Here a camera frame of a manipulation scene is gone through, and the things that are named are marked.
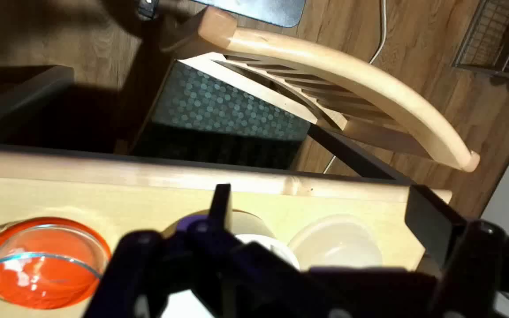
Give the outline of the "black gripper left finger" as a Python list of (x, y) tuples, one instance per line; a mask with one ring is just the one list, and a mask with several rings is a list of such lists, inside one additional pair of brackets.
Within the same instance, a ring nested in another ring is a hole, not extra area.
[(162, 318), (167, 297), (153, 286), (154, 262), (163, 248), (158, 232), (126, 233), (91, 299), (84, 318)]

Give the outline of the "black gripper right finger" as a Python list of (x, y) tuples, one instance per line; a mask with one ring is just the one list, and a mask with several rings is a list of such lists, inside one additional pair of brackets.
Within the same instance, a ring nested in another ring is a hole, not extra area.
[(453, 253), (430, 304), (430, 318), (490, 318), (503, 272), (506, 232), (476, 221)]

